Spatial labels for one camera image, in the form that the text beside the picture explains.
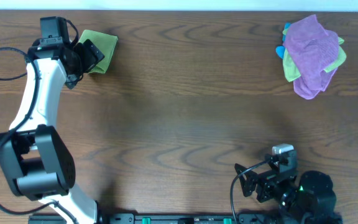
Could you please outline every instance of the brown table surface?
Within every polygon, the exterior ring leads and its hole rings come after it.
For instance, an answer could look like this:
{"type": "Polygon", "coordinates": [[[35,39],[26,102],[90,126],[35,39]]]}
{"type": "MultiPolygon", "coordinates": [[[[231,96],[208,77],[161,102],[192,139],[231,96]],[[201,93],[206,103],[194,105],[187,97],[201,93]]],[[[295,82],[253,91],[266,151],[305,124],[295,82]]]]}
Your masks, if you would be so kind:
{"type": "MultiPolygon", "coordinates": [[[[275,47],[286,22],[310,14],[0,11],[0,47],[27,51],[45,16],[119,37],[107,74],[63,87],[57,122],[77,183],[111,212],[230,213],[234,163],[251,166],[285,142],[296,147],[301,173],[331,176],[336,211],[358,223],[358,13],[318,13],[345,40],[347,60],[326,92],[304,100],[284,79],[275,47]]],[[[24,69],[21,56],[0,53],[0,77],[24,69]]],[[[25,78],[0,82],[0,132],[24,87],[25,78]]],[[[238,211],[277,208],[244,198],[239,184],[234,195],[238,211]]],[[[15,198],[1,169],[0,201],[14,210],[39,205],[15,198]]],[[[26,221],[0,212],[0,223],[26,221]]]]}

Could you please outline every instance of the white background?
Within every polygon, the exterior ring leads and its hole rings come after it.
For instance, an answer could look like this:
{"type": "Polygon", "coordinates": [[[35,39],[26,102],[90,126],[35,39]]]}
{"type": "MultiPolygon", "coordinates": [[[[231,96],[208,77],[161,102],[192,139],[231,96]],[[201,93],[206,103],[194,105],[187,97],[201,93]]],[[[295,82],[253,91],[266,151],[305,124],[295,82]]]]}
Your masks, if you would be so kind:
{"type": "Polygon", "coordinates": [[[358,0],[0,0],[0,9],[358,12],[358,0]]]}

